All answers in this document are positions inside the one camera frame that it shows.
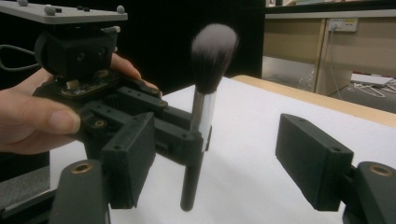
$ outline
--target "white table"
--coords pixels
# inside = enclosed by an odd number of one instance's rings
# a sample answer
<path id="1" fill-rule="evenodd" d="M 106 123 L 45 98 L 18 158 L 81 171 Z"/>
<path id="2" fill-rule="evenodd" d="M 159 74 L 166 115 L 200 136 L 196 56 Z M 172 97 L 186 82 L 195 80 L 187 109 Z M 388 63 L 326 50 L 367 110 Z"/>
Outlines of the white table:
<path id="1" fill-rule="evenodd" d="M 193 87 L 163 97 L 191 111 Z M 112 223 L 342 223 L 338 213 L 318 212 L 276 159 L 281 113 L 308 119 L 355 152 L 353 164 L 378 161 L 396 167 L 396 129 L 224 78 L 218 89 L 213 136 L 194 208 L 183 212 L 184 167 L 157 155 L 139 203 L 112 210 Z M 51 185 L 69 163 L 84 159 L 81 143 L 51 152 Z"/>

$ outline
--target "cable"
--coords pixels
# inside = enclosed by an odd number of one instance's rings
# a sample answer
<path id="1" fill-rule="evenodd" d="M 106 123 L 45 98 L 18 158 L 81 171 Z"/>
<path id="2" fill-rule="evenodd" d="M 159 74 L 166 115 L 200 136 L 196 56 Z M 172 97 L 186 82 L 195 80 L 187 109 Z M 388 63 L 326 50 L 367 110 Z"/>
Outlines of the cable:
<path id="1" fill-rule="evenodd" d="M 33 55 L 33 56 L 35 55 L 34 52 L 32 52 L 32 51 L 30 51 L 28 49 L 22 49 L 22 48 L 19 48 L 19 47 L 16 47 L 16 46 L 12 46 L 12 45 L 0 45 L 0 51 L 2 49 L 13 49 L 13 50 L 16 50 L 16 51 L 19 51 L 19 52 L 22 52 L 22 53 L 26 53 L 26 54 L 30 54 L 30 55 Z M 35 64 L 23 66 L 23 67 L 9 68 L 9 67 L 6 67 L 3 64 L 2 60 L 1 60 L 1 57 L 0 57 L 0 68 L 5 70 L 5 71 L 8 71 L 8 72 L 20 72 L 20 71 L 25 71 L 25 70 L 37 68 L 39 66 L 40 65 L 38 63 L 35 63 Z"/>
<path id="2" fill-rule="evenodd" d="M 337 25 L 335 24 L 332 27 L 332 32 L 331 32 L 331 36 L 330 36 L 330 71 L 332 73 L 332 81 L 334 82 L 334 86 L 337 89 L 338 97 L 340 98 L 340 100 L 343 100 L 343 97 L 341 96 L 340 90 L 338 89 L 337 82 L 335 81 L 334 72 L 332 71 L 332 55 L 333 55 L 333 52 L 334 52 L 334 50 L 332 49 L 333 48 L 333 33 L 334 33 L 334 30 L 336 28 L 337 28 Z"/>
<path id="3" fill-rule="evenodd" d="M 365 90 L 366 88 L 372 90 L 374 93 L 366 91 Z M 363 91 L 363 92 L 365 92 L 369 95 L 372 95 L 374 97 L 385 98 L 385 95 L 383 93 L 379 92 L 378 90 L 374 89 L 373 86 L 363 85 L 360 83 L 354 83 L 354 89 L 358 89 L 358 90 Z"/>
<path id="4" fill-rule="evenodd" d="M 396 93 L 396 80 L 393 79 L 386 87 L 381 88 L 381 90 Z"/>

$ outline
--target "black plastic part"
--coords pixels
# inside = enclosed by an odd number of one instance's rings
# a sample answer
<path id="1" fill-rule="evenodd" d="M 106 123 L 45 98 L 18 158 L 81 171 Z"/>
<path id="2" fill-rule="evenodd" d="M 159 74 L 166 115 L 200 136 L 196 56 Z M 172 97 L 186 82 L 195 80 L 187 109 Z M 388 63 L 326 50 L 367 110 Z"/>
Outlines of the black plastic part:
<path id="1" fill-rule="evenodd" d="M 114 209 L 137 206 L 149 168 L 155 158 L 152 113 L 130 119 L 103 148 L 104 167 L 111 171 L 110 199 Z"/>
<path id="2" fill-rule="evenodd" d="M 157 152 L 182 165 L 200 163 L 203 138 L 171 123 L 155 119 L 155 144 Z"/>
<path id="3" fill-rule="evenodd" d="M 315 209 L 338 210 L 336 191 L 349 172 L 351 150 L 309 121 L 282 114 L 276 156 Z"/>
<path id="4" fill-rule="evenodd" d="M 35 56 L 41 66 L 63 81 L 87 80 L 110 66 L 116 42 L 116 35 L 93 28 L 44 32 L 36 41 Z"/>
<path id="5" fill-rule="evenodd" d="M 78 161 L 62 171 L 50 224 L 107 224 L 109 191 L 102 163 Z"/>
<path id="6" fill-rule="evenodd" d="M 345 224 L 368 223 L 355 188 L 355 174 L 356 168 L 351 166 L 349 173 L 344 175 L 338 184 L 337 195 L 346 205 L 343 214 Z"/>
<path id="7" fill-rule="evenodd" d="M 361 162 L 357 168 L 355 186 L 369 223 L 395 223 L 395 169 L 376 162 Z"/>

